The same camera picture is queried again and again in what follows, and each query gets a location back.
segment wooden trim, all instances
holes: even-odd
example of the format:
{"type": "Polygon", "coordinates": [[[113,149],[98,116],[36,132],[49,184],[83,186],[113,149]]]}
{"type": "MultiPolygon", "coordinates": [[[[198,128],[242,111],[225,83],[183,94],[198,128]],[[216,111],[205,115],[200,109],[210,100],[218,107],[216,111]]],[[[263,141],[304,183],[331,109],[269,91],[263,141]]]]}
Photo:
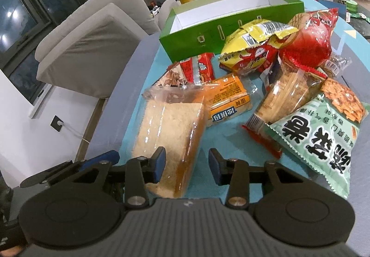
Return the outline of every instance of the wooden trim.
{"type": "MultiPolygon", "coordinates": [[[[101,114],[103,113],[103,106],[105,104],[105,98],[100,98],[98,100],[98,103],[95,106],[95,109],[90,117],[89,123],[87,124],[85,133],[83,138],[87,141],[91,141],[93,134],[95,132],[95,129],[98,125],[98,122],[100,120],[101,114]]],[[[87,143],[85,140],[81,139],[80,147],[78,148],[75,162],[82,161],[85,159],[85,155],[87,152],[87,149],[89,147],[89,143],[87,143]]]]}

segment blue tabletop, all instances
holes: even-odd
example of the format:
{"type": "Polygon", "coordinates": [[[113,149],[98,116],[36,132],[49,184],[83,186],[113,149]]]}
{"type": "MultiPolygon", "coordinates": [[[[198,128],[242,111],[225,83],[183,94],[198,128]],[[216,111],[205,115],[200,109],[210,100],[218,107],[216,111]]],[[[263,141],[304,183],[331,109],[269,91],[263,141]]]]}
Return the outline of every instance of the blue tabletop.
{"type": "MultiPolygon", "coordinates": [[[[303,1],[306,10],[325,8],[314,0],[303,1]]],[[[130,155],[127,149],[133,137],[131,131],[138,111],[140,93],[150,87],[171,64],[166,52],[159,44],[158,35],[149,36],[144,41],[145,43],[140,45],[134,53],[110,97],[91,140],[86,158],[92,158],[110,149],[119,149],[121,156],[119,164],[124,164],[130,155]],[[157,51],[155,57],[149,57],[153,49],[157,51]]],[[[370,84],[370,59],[368,57],[370,44],[341,18],[334,29],[331,44],[336,53],[352,57],[353,63],[346,69],[343,77],[360,100],[370,103],[370,91],[367,88],[370,84]]],[[[217,56],[212,62],[216,78],[225,75],[225,71],[218,68],[217,56]]],[[[262,82],[259,78],[253,78],[252,82],[261,89],[262,82]]],[[[241,127],[262,99],[262,93],[260,94],[259,98],[252,100],[253,109],[251,111],[206,129],[186,197],[225,199],[228,187],[215,185],[208,168],[207,156],[211,147],[217,148],[225,158],[246,160],[251,166],[263,166],[266,160],[273,159],[270,153],[255,143],[241,127]]],[[[370,243],[368,242],[370,217],[367,214],[370,205],[370,197],[367,195],[368,185],[370,186],[368,179],[370,161],[367,157],[367,151],[370,149],[370,143],[367,140],[369,133],[370,123],[365,120],[352,151],[351,188],[348,199],[356,213],[356,224],[348,243],[358,253],[366,256],[370,254],[370,243]]],[[[293,155],[283,154],[280,162],[297,173],[314,178],[320,184],[325,185],[325,180],[321,176],[318,177],[306,164],[293,155]]],[[[260,185],[252,185],[250,201],[258,201],[261,197],[260,185]]]]}

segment green wrapper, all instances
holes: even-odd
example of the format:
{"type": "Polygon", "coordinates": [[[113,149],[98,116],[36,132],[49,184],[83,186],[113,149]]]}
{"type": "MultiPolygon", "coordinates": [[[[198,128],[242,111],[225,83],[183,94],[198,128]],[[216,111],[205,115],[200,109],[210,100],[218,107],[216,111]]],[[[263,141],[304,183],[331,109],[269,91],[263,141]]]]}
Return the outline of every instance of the green wrapper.
{"type": "Polygon", "coordinates": [[[332,79],[327,81],[329,87],[324,84],[315,99],[267,125],[266,132],[323,174],[335,193],[347,198],[351,151],[358,138],[360,122],[367,115],[364,107],[369,105],[359,102],[349,88],[332,79]]]}

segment barcode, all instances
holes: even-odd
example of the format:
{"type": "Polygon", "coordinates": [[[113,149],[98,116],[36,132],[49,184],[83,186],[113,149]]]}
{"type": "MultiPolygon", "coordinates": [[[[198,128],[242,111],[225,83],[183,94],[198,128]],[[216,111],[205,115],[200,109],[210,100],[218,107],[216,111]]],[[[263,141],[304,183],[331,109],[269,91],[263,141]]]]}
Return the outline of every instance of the barcode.
{"type": "Polygon", "coordinates": [[[229,97],[232,97],[236,94],[239,94],[241,92],[239,85],[236,82],[233,82],[231,85],[228,85],[225,87],[224,91],[217,94],[215,98],[213,99],[213,104],[219,103],[221,101],[224,101],[228,99],[229,97]]]}
{"type": "Polygon", "coordinates": [[[289,25],[280,22],[265,22],[262,24],[258,24],[257,26],[260,27],[262,29],[262,32],[266,35],[274,34],[277,31],[282,31],[289,27],[289,25]]]}
{"type": "Polygon", "coordinates": [[[265,124],[265,122],[259,118],[258,116],[256,116],[255,114],[253,114],[248,122],[245,124],[245,126],[247,128],[249,128],[251,131],[255,132],[255,133],[258,133],[259,130],[261,129],[261,127],[265,124]]]}
{"type": "Polygon", "coordinates": [[[333,63],[331,60],[326,61],[325,68],[332,71],[334,77],[339,74],[339,67],[335,63],[333,63]]]}
{"type": "Polygon", "coordinates": [[[343,0],[333,0],[333,2],[345,5],[345,1],[343,0]]]}
{"type": "Polygon", "coordinates": [[[256,40],[252,38],[249,34],[242,35],[242,38],[247,42],[249,46],[257,44],[256,40]]]}

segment green box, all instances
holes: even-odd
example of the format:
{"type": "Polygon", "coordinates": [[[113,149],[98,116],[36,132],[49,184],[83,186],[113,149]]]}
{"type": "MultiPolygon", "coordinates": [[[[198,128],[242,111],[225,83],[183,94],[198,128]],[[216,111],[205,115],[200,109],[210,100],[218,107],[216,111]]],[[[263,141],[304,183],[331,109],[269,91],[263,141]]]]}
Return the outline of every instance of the green box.
{"type": "Polygon", "coordinates": [[[254,19],[288,23],[305,12],[300,0],[195,0],[171,10],[160,42],[172,62],[220,53],[225,38],[254,19]]]}

